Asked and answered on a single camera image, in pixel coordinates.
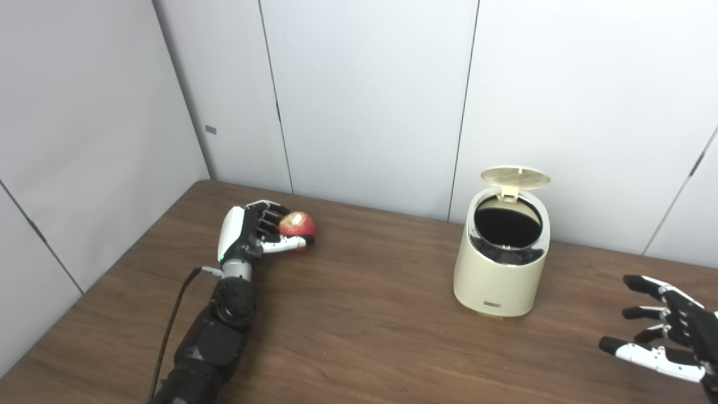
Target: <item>open lid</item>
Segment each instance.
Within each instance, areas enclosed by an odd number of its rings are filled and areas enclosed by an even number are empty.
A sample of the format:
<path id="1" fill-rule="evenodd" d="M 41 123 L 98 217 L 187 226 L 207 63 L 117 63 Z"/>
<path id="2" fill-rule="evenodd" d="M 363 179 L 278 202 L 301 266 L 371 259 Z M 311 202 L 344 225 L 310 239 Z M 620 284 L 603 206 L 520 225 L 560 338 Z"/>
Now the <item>open lid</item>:
<path id="1" fill-rule="evenodd" d="M 516 202 L 518 190 L 538 189 L 551 183 L 551 178 L 539 170 L 519 165 L 500 165 L 481 173 L 487 183 L 501 188 L 501 200 Z"/>

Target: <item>robot finger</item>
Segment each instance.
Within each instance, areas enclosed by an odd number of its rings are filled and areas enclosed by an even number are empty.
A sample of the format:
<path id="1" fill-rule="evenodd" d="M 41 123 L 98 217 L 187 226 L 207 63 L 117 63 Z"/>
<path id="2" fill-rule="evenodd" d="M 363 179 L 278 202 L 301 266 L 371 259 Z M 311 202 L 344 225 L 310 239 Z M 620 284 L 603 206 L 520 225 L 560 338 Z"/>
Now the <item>robot finger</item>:
<path id="1" fill-rule="evenodd" d="M 266 220 L 266 219 L 259 219 L 259 222 L 257 223 L 257 227 L 259 230 L 264 232 L 266 235 L 279 234 L 279 225 L 273 223 L 272 221 Z"/>
<path id="2" fill-rule="evenodd" d="M 655 326 L 646 328 L 636 334 L 633 337 L 633 341 L 637 344 L 647 344 L 659 338 L 670 339 L 671 341 L 688 348 L 691 346 L 690 340 L 684 332 L 665 324 L 656 324 Z"/>
<path id="3" fill-rule="evenodd" d="M 705 369 L 694 355 L 680 349 L 664 346 L 654 348 L 648 344 L 634 344 L 610 336 L 601 338 L 598 347 L 617 358 L 679 379 L 698 383 L 705 376 Z"/>
<path id="4" fill-rule="evenodd" d="M 313 243 L 314 237 L 312 236 L 280 236 L 279 239 L 272 237 L 268 242 L 263 242 L 262 249 L 265 253 L 271 254 L 273 252 L 289 251 L 290 249 L 306 247 Z"/>
<path id="5" fill-rule="evenodd" d="M 670 329 L 671 326 L 667 326 L 664 324 L 656 324 L 655 326 L 650 326 L 645 330 L 641 331 L 640 333 L 636 334 L 633 337 L 633 341 L 636 344 L 647 344 L 656 339 L 668 338 L 668 331 Z"/>
<path id="6" fill-rule="evenodd" d="M 273 216 L 278 216 L 279 220 L 281 220 L 281 218 L 285 217 L 286 215 L 289 214 L 289 212 L 291 212 L 289 209 L 285 208 L 283 205 L 281 205 L 277 202 L 268 201 L 266 199 L 248 203 L 247 206 L 245 206 L 245 208 L 248 208 L 250 206 L 255 206 L 257 208 L 260 208 L 262 211 L 266 211 L 267 214 L 270 214 Z"/>
<path id="7" fill-rule="evenodd" d="M 623 318 L 634 320 L 636 318 L 650 318 L 652 320 L 663 320 L 671 311 L 665 307 L 636 306 L 623 309 Z"/>
<path id="8" fill-rule="evenodd" d="M 663 301 L 661 288 L 670 286 L 669 283 L 643 275 L 623 275 L 623 283 L 634 292 L 645 293 L 659 301 Z"/>

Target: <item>wooden table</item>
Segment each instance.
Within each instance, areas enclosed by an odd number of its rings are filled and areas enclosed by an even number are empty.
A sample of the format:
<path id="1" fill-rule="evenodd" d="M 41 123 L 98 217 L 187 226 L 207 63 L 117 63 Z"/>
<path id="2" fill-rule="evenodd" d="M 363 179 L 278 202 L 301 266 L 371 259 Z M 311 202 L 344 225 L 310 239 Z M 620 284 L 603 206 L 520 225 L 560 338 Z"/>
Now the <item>wooden table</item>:
<path id="1" fill-rule="evenodd" d="M 320 236 L 255 271 L 253 339 L 219 403 L 706 402 L 698 385 L 622 362 L 597 342 L 651 324 L 621 317 L 654 303 L 628 291 L 623 274 L 660 278 L 710 305 L 714 270 L 554 242 L 533 311 L 487 318 L 454 298 L 457 224 L 204 181 L 0 380 L 0 403 L 144 403 L 182 281 L 215 262 L 228 209 L 262 198 L 310 212 Z M 188 289 L 162 376 L 215 282 L 201 274 Z"/>

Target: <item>red apple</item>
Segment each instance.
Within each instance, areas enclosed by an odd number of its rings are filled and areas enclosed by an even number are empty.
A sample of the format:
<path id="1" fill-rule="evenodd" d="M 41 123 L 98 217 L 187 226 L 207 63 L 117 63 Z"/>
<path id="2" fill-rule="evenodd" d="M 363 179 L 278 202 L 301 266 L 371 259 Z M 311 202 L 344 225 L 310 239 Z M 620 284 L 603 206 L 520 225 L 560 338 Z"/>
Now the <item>red apple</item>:
<path id="1" fill-rule="evenodd" d="M 291 212 L 279 222 L 279 233 L 282 236 L 312 236 L 317 238 L 317 227 L 314 221 L 305 212 Z"/>

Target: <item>trash can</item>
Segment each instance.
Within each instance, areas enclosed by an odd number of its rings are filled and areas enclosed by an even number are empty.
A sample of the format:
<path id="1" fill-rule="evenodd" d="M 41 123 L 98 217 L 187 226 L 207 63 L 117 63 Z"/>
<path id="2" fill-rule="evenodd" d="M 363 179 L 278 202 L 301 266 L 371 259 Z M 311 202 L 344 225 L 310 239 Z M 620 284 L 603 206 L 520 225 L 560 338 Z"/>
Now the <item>trash can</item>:
<path id="1" fill-rule="evenodd" d="M 494 188 L 469 205 L 454 268 L 454 294 L 464 306 L 515 317 L 533 307 L 549 251 L 551 226 L 542 202 L 526 192 L 551 179 L 527 167 L 493 167 L 481 178 Z"/>

